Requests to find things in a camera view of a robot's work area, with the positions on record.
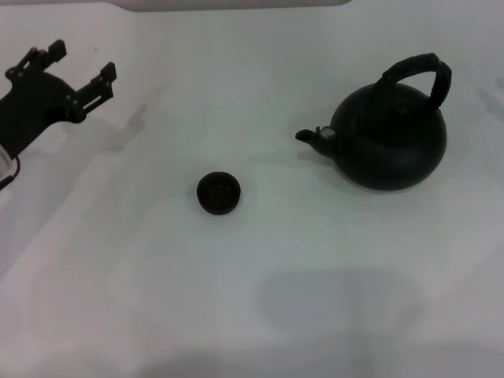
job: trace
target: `teapot body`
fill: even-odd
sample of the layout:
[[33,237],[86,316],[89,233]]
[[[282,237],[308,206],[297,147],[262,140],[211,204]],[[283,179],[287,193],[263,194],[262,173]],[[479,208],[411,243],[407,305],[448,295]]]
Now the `teapot body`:
[[[348,96],[335,111],[329,126],[339,138],[332,155],[339,169],[351,180],[376,190],[396,191],[426,179],[443,159],[447,129],[439,109],[423,119],[424,132],[411,135],[415,124],[399,124],[404,136],[388,138],[386,133],[371,133],[362,123],[359,110],[373,85]],[[408,113],[428,96],[404,84],[396,84],[390,112]]]

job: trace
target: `teapot handle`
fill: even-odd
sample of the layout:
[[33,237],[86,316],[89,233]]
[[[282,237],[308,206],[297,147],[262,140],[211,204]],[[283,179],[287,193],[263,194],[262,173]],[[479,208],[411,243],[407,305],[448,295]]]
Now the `teapot handle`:
[[429,100],[414,109],[407,117],[411,120],[422,118],[437,110],[448,95],[451,85],[451,69],[433,53],[410,57],[393,65],[388,69],[378,82],[373,86],[369,102],[369,119],[374,128],[379,127],[387,117],[389,98],[397,82],[424,72],[435,72],[434,86]]

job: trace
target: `black teapot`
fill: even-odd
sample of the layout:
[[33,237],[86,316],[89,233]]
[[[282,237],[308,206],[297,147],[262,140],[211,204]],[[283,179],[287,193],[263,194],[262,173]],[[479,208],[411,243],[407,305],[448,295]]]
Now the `black teapot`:
[[[430,97],[398,83],[423,72],[435,72]],[[450,84],[451,70],[435,54],[411,57],[348,96],[330,126],[300,131],[296,139],[333,158],[360,185],[383,191],[411,187],[443,158],[447,129],[439,107]]]

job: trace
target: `tabletop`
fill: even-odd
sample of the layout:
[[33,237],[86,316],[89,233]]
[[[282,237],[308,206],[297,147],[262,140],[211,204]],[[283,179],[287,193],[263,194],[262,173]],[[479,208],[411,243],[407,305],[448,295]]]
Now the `tabletop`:
[[[502,376],[503,12],[0,8],[0,69],[63,39],[50,71],[74,88],[108,61],[118,74],[0,192],[0,376]],[[295,140],[428,52],[454,76],[447,152],[423,183],[362,189]],[[198,204],[212,171],[242,186],[227,216]]]

